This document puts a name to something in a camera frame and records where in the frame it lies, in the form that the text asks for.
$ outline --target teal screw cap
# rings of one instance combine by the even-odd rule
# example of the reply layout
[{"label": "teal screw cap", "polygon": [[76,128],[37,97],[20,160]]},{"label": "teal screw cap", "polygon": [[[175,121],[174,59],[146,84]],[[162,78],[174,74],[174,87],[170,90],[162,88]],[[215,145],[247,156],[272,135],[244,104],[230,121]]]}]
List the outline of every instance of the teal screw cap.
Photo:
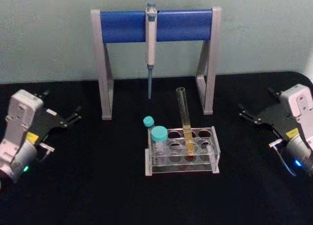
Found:
[{"label": "teal screw cap", "polygon": [[146,116],[143,119],[143,124],[145,125],[145,127],[151,127],[153,126],[155,123],[155,121],[153,120],[153,118],[151,116]]},{"label": "teal screw cap", "polygon": [[167,129],[164,126],[156,126],[151,130],[152,140],[163,142],[167,139]]}]

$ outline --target test tube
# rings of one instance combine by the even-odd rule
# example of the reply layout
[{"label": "test tube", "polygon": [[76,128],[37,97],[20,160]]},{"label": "test tube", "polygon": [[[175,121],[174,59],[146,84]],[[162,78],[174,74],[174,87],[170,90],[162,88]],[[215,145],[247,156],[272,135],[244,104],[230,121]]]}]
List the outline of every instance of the test tube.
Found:
[{"label": "test tube", "polygon": [[189,112],[186,98],[186,90],[184,87],[179,87],[176,89],[177,99],[179,104],[180,118],[182,123],[182,128],[184,132],[184,138],[186,143],[186,150],[189,155],[195,153],[195,147],[192,140],[191,125],[189,120]]}]

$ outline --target micropipette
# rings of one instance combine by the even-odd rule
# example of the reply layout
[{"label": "micropipette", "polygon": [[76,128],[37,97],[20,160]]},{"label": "micropipette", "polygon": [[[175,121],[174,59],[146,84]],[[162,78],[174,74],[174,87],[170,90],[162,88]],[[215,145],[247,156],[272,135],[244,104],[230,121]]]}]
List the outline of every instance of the micropipette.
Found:
[{"label": "micropipette", "polygon": [[179,87],[176,89],[176,93],[177,93],[180,118],[181,118],[181,123],[182,123],[183,132],[184,132],[185,143],[186,143],[186,150],[189,155],[192,155],[195,153],[195,146],[192,141],[192,131],[191,131],[191,125],[190,125],[190,120],[189,120],[186,90],[184,87]]},{"label": "micropipette", "polygon": [[149,2],[146,8],[146,61],[148,68],[148,98],[151,99],[152,69],[156,60],[157,43],[157,10],[156,4]]}]

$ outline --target light green wall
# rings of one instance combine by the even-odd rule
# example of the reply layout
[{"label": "light green wall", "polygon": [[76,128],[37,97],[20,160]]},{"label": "light green wall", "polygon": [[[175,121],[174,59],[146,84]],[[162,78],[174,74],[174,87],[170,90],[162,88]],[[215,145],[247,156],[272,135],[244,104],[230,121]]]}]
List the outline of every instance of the light green wall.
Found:
[{"label": "light green wall", "polygon": [[[313,79],[312,0],[0,0],[0,83],[96,79],[90,9],[221,6],[218,73],[294,70]],[[159,43],[155,77],[196,72],[200,42]],[[109,45],[115,78],[146,77],[144,44]]]}]

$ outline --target black cloth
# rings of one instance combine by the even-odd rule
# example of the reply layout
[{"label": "black cloth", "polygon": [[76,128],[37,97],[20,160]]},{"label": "black cloth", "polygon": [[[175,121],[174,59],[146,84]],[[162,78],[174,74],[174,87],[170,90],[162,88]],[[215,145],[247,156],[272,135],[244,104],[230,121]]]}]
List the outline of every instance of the black cloth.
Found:
[{"label": "black cloth", "polygon": [[[257,114],[276,101],[267,88],[295,84],[313,88],[294,72],[220,75],[214,114],[203,115],[194,77],[117,80],[112,121],[101,120],[98,83],[52,82],[0,86],[0,135],[10,96],[19,89],[51,91],[45,107],[66,117],[82,106],[80,123],[51,135],[55,147],[32,164],[1,196],[2,224],[313,224],[313,180],[298,170],[292,177],[268,144],[273,133],[239,118],[238,103]],[[175,89],[185,87],[192,127],[215,126],[220,173],[144,175],[147,130],[142,119],[181,127]]]}]

